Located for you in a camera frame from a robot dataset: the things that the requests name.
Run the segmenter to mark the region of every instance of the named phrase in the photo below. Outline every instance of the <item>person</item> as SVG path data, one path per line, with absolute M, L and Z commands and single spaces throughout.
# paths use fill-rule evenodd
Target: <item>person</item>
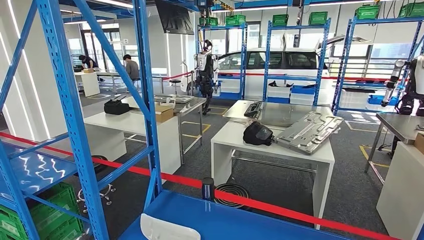
M 94 61 L 91 57 L 89 56 L 84 56 L 84 55 L 79 55 L 78 57 L 79 60 L 81 60 L 82 62 L 82 67 L 86 68 L 85 65 L 87 65 L 88 69 L 92 69 L 92 68 L 98 68 L 99 65 L 97 64 L 96 61 Z
M 140 80 L 139 65 L 135 61 L 131 60 L 131 56 L 129 54 L 123 56 L 123 60 L 125 61 L 126 73 L 128 73 L 132 83 L 135 84 L 136 81 Z

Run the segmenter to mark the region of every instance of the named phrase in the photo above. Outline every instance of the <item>diagonal brace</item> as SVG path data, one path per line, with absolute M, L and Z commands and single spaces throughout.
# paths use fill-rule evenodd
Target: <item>diagonal brace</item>
M 19 60 L 21 59 L 22 51 L 24 50 L 25 43 L 27 42 L 28 35 L 30 34 L 31 26 L 33 25 L 34 17 L 37 13 L 36 0 L 32 0 L 31 6 L 29 7 L 28 15 L 26 16 L 25 23 L 23 24 L 20 38 L 17 41 L 16 48 L 13 52 L 12 61 L 9 69 L 6 73 L 3 85 L 1 86 L 0 92 L 0 109 L 3 109 L 6 97 L 8 96 L 9 90 L 11 89 L 12 80 L 15 76 L 16 69 L 18 68 Z

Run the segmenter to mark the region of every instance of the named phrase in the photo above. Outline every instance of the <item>car window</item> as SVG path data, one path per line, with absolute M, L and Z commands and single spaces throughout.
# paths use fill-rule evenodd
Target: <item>car window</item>
M 240 53 L 223 55 L 219 58 L 218 64 L 220 70 L 239 70 L 242 65 L 242 55 Z
M 283 63 L 282 52 L 270 52 L 269 53 L 269 69 L 281 69 Z M 265 52 L 259 52 L 259 59 L 256 69 L 265 68 Z
M 315 52 L 284 53 L 285 68 L 287 69 L 317 69 L 317 55 Z

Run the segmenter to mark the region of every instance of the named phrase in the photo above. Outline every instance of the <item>black bag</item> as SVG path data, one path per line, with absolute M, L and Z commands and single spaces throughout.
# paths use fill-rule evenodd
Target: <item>black bag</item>
M 121 115 L 130 110 L 130 105 L 128 103 L 123 103 L 121 99 L 117 99 L 118 97 L 115 97 L 114 99 L 110 99 L 109 101 L 104 103 L 103 110 L 107 114 L 113 114 L 113 115 Z
M 257 121 L 254 121 L 250 126 L 246 127 L 243 132 L 244 142 L 256 146 L 262 144 L 269 146 L 273 142 L 273 138 L 273 131 Z

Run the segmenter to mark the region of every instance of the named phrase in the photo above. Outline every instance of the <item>ceiling light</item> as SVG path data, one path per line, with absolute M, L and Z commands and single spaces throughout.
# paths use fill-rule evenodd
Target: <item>ceiling light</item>
M 60 11 L 61 12 L 64 12 L 64 13 L 69 13 L 69 14 L 82 14 L 79 11 L 69 11 L 69 10 L 63 10 L 63 9 L 61 9 Z
M 392 0 L 381 0 L 381 2 L 392 1 Z M 344 4 L 362 4 L 362 3 L 374 3 L 374 0 L 363 0 L 363 1 L 339 1 L 339 2 L 324 2 L 324 3 L 312 3 L 309 6 L 329 6 L 329 5 L 344 5 Z
M 106 22 L 106 20 L 99 19 L 99 20 L 97 20 L 97 22 L 98 23 Z M 64 24 L 86 24 L 86 23 L 87 23 L 87 21 L 70 21 L 70 22 L 65 22 Z
M 253 11 L 253 10 L 271 10 L 271 9 L 286 9 L 287 6 L 266 6 L 266 7 L 246 7 L 234 9 L 233 12 Z M 212 10 L 212 13 L 228 13 L 230 10 Z
M 132 9 L 133 8 L 133 5 L 132 4 L 121 2 L 121 1 L 114 1 L 114 0 L 94 0 L 94 2 L 100 2 L 100 3 L 104 3 L 104 4 L 115 5 L 115 6 L 129 8 L 129 9 Z

